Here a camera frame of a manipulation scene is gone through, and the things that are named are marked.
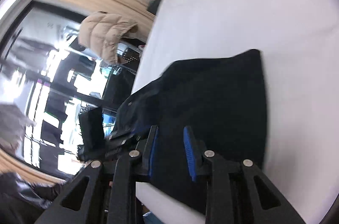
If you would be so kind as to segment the black pants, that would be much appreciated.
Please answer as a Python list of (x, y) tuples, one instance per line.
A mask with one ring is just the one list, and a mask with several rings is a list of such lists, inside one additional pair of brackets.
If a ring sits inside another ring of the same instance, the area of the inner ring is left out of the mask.
[(267, 101), (260, 52), (173, 62), (119, 107), (114, 129), (139, 134), (153, 125), (158, 135), (151, 184), (204, 213), (206, 187), (190, 178), (184, 128), (226, 160), (249, 159), (261, 167)]

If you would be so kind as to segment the beige puffer jacket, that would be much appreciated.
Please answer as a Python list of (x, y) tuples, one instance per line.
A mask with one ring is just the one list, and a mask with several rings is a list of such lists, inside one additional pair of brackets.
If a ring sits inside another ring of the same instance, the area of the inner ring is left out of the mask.
[(119, 64), (118, 44), (124, 35), (133, 30), (138, 30), (138, 24), (131, 18), (96, 12), (81, 22), (78, 43), (107, 64)]

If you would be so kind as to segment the white bed sheet mattress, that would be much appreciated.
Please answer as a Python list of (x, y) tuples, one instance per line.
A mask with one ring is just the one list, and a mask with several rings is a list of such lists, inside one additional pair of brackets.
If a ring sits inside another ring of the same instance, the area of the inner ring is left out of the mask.
[(262, 52), (265, 171), (307, 223), (338, 195), (338, 0), (162, 0), (133, 90), (176, 60)]

